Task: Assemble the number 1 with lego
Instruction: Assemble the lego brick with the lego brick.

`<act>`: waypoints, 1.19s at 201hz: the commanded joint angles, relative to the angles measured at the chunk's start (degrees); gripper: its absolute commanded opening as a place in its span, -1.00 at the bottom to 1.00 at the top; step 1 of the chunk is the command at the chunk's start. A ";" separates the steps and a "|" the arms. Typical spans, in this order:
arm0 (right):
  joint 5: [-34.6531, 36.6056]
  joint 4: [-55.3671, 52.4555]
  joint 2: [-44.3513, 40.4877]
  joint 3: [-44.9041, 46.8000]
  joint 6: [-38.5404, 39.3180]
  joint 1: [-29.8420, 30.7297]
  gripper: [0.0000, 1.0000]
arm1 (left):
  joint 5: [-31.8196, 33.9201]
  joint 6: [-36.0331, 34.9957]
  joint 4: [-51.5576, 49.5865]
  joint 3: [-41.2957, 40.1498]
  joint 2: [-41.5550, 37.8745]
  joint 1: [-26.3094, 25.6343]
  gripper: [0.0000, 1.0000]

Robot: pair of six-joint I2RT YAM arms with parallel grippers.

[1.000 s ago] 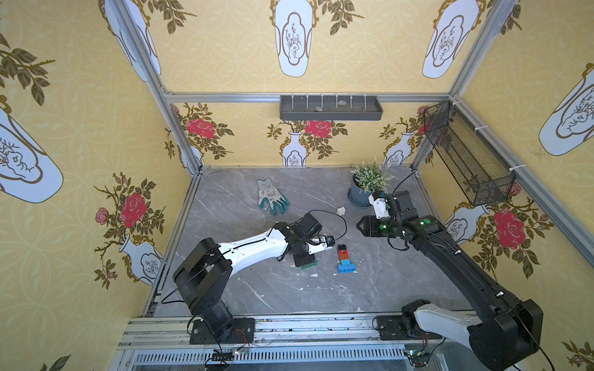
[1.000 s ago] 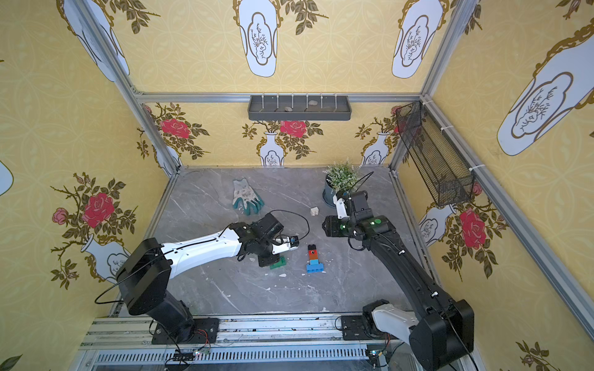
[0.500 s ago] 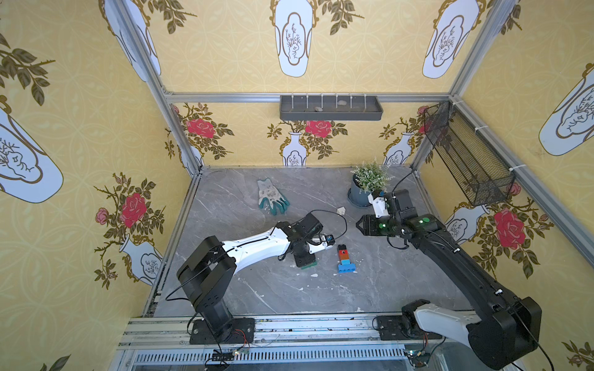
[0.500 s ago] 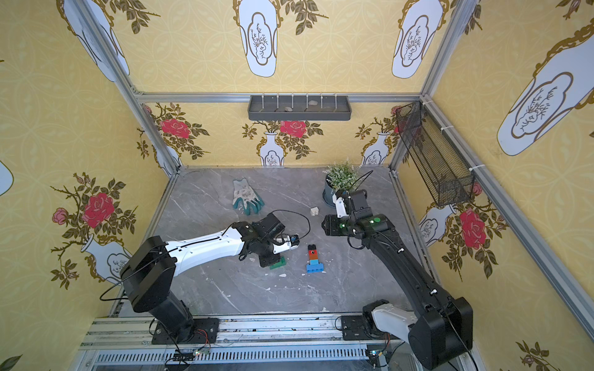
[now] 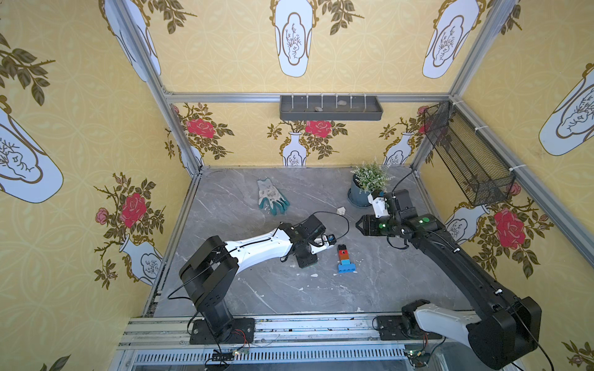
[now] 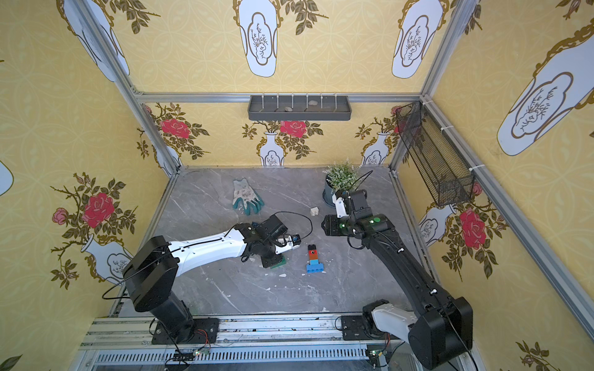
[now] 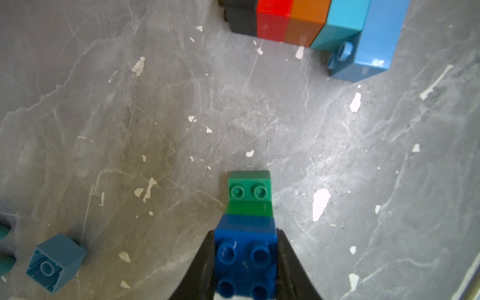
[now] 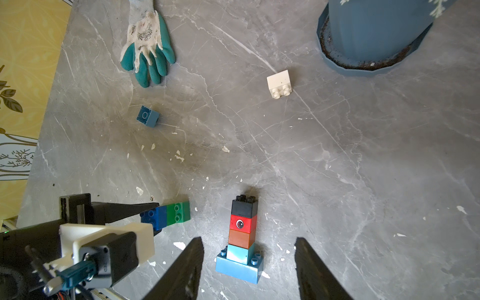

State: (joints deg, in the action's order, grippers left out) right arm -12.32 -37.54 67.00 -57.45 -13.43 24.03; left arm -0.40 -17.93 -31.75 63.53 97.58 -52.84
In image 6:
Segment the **green 2x4 brick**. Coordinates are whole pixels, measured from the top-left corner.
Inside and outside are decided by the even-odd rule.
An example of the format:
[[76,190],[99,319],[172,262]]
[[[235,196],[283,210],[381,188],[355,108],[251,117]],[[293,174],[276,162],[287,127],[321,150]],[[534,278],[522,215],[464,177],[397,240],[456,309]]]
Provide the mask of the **green 2x4 brick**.
[[273,264],[272,267],[271,267],[271,269],[275,269],[275,268],[281,267],[281,266],[285,265],[286,262],[287,262],[286,261],[286,258],[283,257],[283,258],[281,258],[281,260],[278,263]]

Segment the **light blue 2x4 brick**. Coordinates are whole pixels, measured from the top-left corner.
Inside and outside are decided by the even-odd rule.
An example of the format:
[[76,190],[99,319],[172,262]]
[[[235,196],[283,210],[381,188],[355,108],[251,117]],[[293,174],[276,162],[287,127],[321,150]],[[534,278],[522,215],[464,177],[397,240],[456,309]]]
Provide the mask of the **light blue 2x4 brick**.
[[320,263],[314,264],[309,262],[309,264],[306,265],[306,271],[308,274],[323,272],[324,265]]

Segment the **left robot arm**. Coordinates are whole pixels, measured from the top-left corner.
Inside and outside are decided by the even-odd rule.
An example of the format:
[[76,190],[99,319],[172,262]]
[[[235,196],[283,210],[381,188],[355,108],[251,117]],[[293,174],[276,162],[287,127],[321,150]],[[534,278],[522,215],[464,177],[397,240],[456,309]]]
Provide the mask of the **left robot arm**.
[[149,239],[123,270],[123,283],[134,310],[148,312],[171,343],[189,343],[201,329],[190,309],[173,292],[176,279],[198,267],[225,259],[247,261],[256,255],[262,267],[283,262],[286,251],[302,242],[275,215],[261,223],[235,224],[224,232],[189,241]]

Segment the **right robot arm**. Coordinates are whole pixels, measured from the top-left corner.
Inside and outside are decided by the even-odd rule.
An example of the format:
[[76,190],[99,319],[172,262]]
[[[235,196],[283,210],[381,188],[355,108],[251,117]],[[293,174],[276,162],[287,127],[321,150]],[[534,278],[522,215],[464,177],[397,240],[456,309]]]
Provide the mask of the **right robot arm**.
[[463,297],[453,298],[405,247],[393,222],[374,213],[366,190],[339,190],[334,215],[321,227],[327,236],[357,239],[389,270],[412,306],[405,311],[386,300],[364,306],[363,328],[368,335],[393,335],[411,347],[419,363],[433,370],[470,352],[473,347],[473,309]]

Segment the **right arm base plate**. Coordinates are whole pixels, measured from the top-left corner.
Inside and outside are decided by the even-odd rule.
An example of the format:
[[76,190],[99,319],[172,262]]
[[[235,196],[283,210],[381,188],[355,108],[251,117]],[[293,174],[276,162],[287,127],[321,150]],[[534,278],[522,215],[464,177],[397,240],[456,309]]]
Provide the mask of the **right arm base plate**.
[[340,329],[343,340],[363,341],[372,340],[370,337],[363,315],[343,315],[340,317]]

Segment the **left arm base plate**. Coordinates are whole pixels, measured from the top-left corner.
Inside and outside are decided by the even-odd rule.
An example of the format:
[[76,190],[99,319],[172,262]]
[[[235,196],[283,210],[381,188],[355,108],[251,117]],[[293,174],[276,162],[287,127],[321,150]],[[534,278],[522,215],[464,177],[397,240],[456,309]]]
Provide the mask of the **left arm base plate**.
[[157,322],[152,345],[214,344],[219,330],[219,318],[194,318],[193,324],[172,332],[161,321]]

